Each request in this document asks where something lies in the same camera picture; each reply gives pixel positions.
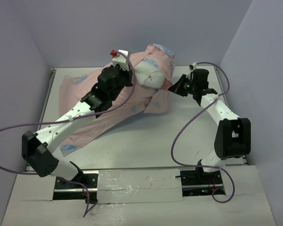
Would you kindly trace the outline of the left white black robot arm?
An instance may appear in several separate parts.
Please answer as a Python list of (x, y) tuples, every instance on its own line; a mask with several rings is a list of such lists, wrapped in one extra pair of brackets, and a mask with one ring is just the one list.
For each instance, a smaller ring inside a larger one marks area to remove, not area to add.
[(97, 83), (82, 99), (47, 127), (22, 135), (22, 157), (40, 177), (54, 175), (66, 180), (71, 187), (83, 182), (83, 171), (71, 161), (60, 160), (53, 155), (61, 143), (75, 131), (111, 111), (124, 87), (131, 87), (132, 67), (128, 64), (111, 65), (97, 77)]

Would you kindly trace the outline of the white pillow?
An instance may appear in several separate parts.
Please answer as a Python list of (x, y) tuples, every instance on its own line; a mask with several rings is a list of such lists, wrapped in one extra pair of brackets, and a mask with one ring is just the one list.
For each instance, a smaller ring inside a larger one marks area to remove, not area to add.
[(159, 89), (163, 86), (165, 76), (150, 63), (141, 61), (135, 67), (135, 77), (139, 85)]

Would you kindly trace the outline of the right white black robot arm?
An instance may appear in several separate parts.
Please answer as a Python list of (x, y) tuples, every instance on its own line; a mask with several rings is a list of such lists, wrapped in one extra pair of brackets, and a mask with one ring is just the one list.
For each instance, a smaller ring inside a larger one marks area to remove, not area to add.
[(212, 173), (219, 171), (225, 160), (248, 155), (251, 146), (250, 120), (233, 113), (219, 99), (217, 92), (209, 88), (208, 75), (209, 71), (206, 69), (191, 69), (188, 75), (183, 74), (168, 89), (182, 97), (192, 95), (197, 104), (207, 111), (217, 124), (214, 149), (196, 166), (195, 177), (200, 184), (211, 180)]

